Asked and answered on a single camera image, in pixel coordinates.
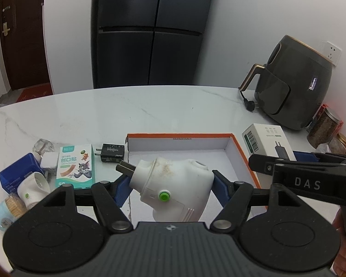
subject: barcode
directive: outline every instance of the barcode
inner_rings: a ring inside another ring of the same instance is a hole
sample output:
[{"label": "barcode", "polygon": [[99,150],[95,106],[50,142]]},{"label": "barcode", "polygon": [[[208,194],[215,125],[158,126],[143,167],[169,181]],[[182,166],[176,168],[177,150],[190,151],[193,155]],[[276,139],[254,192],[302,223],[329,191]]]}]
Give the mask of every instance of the barcode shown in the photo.
[{"label": "barcode", "polygon": [[251,147],[254,150],[254,153],[259,150],[259,147],[257,146],[257,140],[255,139],[255,137],[252,135],[251,131],[247,134]]}]

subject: white outlet cover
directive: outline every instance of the white outlet cover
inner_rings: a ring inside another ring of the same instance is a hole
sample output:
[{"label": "white outlet cover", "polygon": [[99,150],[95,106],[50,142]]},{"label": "white outlet cover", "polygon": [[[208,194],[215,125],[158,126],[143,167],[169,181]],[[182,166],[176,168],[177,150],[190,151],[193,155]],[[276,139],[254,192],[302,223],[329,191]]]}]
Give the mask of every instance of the white outlet cover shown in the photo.
[{"label": "white outlet cover", "polygon": [[342,50],[331,42],[321,42],[321,53],[336,66],[340,60]]}]

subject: refrigerator door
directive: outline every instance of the refrigerator door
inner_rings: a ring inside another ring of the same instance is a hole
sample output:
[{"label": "refrigerator door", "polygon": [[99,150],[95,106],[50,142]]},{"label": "refrigerator door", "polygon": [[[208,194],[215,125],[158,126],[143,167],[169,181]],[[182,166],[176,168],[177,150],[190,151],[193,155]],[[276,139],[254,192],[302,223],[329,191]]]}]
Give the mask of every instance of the refrigerator door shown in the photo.
[{"label": "refrigerator door", "polygon": [[155,32],[150,85],[191,85],[202,36]]},{"label": "refrigerator door", "polygon": [[98,26],[148,26],[155,23],[158,0],[99,0]]},{"label": "refrigerator door", "polygon": [[98,34],[98,87],[147,85],[152,35],[133,31]]},{"label": "refrigerator door", "polygon": [[157,27],[203,33],[211,0],[159,0]]}]

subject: white electric plug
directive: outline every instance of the white electric plug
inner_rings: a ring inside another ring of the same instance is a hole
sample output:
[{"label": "white electric plug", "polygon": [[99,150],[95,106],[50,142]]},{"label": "white electric plug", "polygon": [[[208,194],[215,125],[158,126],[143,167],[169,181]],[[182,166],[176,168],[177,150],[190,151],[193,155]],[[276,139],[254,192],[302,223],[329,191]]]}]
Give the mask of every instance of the white electric plug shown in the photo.
[{"label": "white electric plug", "polygon": [[157,222],[197,222],[209,199],[213,172],[193,159],[171,161],[162,157],[140,160],[138,165],[121,162],[121,173],[132,177],[129,186],[150,205]]}]

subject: white product box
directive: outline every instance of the white product box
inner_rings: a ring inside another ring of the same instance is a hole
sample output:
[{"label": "white product box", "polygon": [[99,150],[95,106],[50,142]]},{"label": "white product box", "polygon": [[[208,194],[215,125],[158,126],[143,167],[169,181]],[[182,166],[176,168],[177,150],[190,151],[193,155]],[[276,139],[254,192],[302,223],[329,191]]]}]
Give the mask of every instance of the white product box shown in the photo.
[{"label": "white product box", "polygon": [[64,183],[72,184],[74,188],[90,188],[95,183],[91,144],[60,148],[56,187]]},{"label": "white product box", "polygon": [[[243,133],[242,137],[250,154],[274,156],[288,160],[296,160],[292,148],[281,128],[278,125],[252,124]],[[270,188],[272,177],[257,173],[260,186]]]},{"label": "white product box", "polygon": [[[140,160],[152,161],[157,157],[169,160],[194,159],[208,166],[209,170],[218,170],[229,181],[242,180],[254,188],[260,184],[253,171],[248,167],[248,160],[233,134],[128,134],[128,161],[137,165]],[[152,208],[140,201],[140,194],[133,190],[129,200],[130,210],[126,204],[122,210],[134,226],[138,222],[154,221]],[[222,210],[213,192],[199,221],[207,226]],[[264,206],[251,208],[249,217],[262,214]]]}]

